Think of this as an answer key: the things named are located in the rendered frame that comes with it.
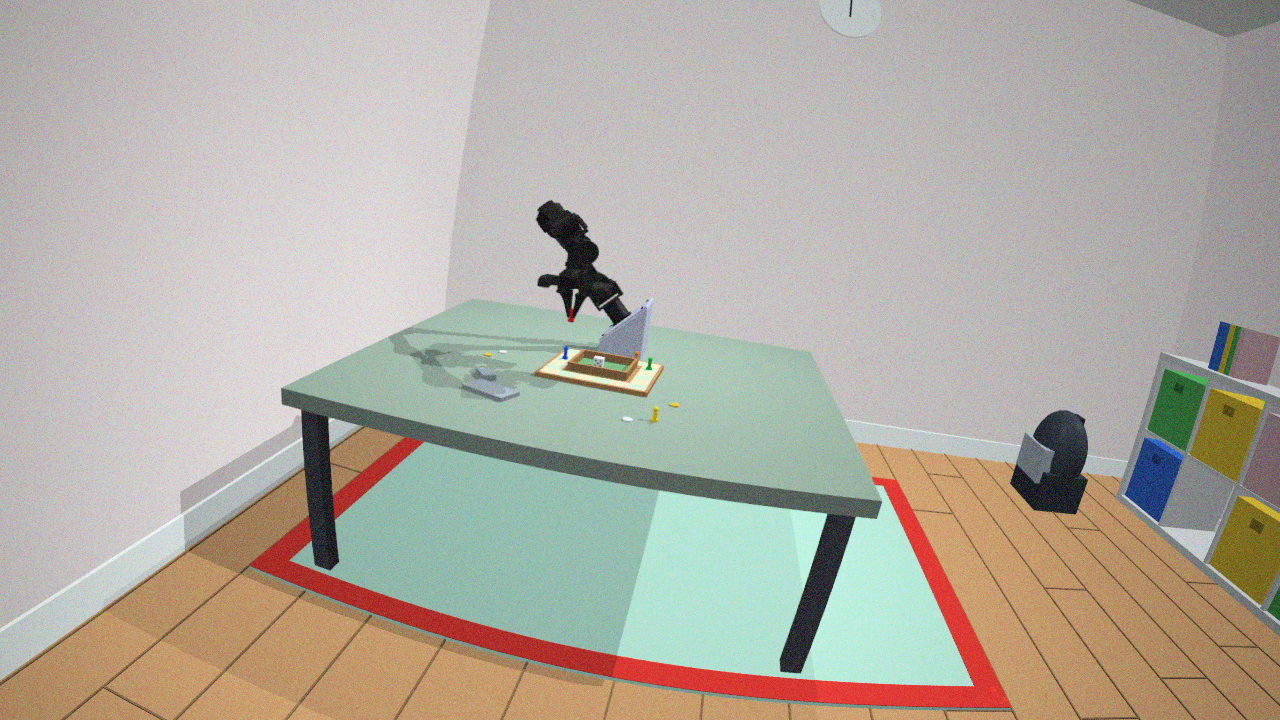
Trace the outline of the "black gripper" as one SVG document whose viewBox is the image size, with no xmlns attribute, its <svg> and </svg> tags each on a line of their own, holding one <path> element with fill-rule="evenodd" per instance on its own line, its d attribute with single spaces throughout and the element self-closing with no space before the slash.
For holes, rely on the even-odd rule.
<svg viewBox="0 0 1280 720">
<path fill-rule="evenodd" d="M 573 269 L 579 268 L 582 269 L 582 265 L 586 264 L 579 263 L 577 259 L 572 258 L 567 258 L 567 263 L 564 264 L 564 266 Z M 590 264 L 586 265 L 586 268 L 589 266 Z M 567 316 L 570 316 L 570 310 L 572 309 L 573 290 L 570 290 L 570 287 L 564 286 L 561 287 L 558 283 L 559 283 L 559 275 L 544 274 L 539 277 L 538 287 L 547 288 L 550 287 L 550 284 L 557 284 L 556 292 L 561 293 L 561 297 L 563 299 L 564 302 L 566 314 Z M 579 309 L 582 306 L 582 304 L 589 296 L 593 295 L 596 297 L 607 297 L 612 293 L 612 286 L 602 282 L 596 282 L 595 284 L 579 284 L 576 290 L 579 290 L 579 293 L 575 293 L 576 300 L 573 305 L 573 318 L 577 315 Z"/>
</svg>

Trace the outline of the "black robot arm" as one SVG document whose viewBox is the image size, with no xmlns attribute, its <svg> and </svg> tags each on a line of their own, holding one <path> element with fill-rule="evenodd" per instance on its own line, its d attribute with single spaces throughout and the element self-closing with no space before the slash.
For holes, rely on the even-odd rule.
<svg viewBox="0 0 1280 720">
<path fill-rule="evenodd" d="M 582 265 L 582 269 L 567 268 L 559 274 L 559 286 L 570 287 L 570 290 L 576 290 L 579 284 L 595 284 L 596 282 L 607 283 L 612 286 L 612 293 L 607 297 L 589 296 L 598 311 L 603 310 L 613 322 L 613 325 L 622 322 L 626 316 L 631 314 L 621 302 L 620 296 L 623 293 L 620 286 L 608 279 L 602 272 L 596 272 L 593 263 L 596 261 L 599 256 L 599 249 L 596 243 L 593 243 L 588 238 L 588 224 L 582 222 L 579 214 L 572 214 L 561 206 L 561 202 L 553 202 L 552 200 L 538 208 L 538 225 L 541 227 L 544 233 L 556 238 L 561 247 L 568 252 L 568 258 L 577 259 L 579 263 L 590 264 L 589 268 Z M 580 225 L 579 225 L 580 224 Z M 582 229 L 581 229 L 582 225 Z M 614 293 L 613 299 L 611 299 Z M 605 300 L 611 299 L 608 302 Z M 604 304 L 605 302 L 605 304 Z M 602 305 L 604 304 L 604 305 Z M 598 307 L 602 305 L 602 307 Z"/>
</svg>

